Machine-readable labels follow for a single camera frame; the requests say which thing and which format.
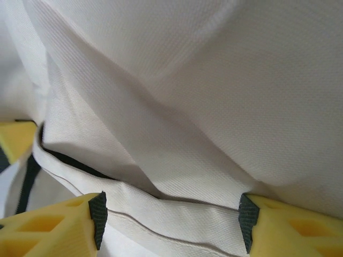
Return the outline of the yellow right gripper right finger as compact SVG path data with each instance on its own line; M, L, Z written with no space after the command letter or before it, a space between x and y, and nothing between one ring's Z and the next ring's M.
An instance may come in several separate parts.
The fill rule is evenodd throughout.
M249 257L343 257L343 220L246 193L238 212Z

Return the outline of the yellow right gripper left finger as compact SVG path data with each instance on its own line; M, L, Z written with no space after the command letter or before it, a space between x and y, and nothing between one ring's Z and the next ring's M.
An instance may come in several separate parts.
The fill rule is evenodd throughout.
M0 257L96 257L106 194L89 193L0 220Z

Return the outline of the cream canvas backpack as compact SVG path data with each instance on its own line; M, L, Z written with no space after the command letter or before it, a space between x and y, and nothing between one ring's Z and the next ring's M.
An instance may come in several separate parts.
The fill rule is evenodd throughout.
M5 215L107 195L101 257L246 257L243 193L343 219L343 0L0 0Z

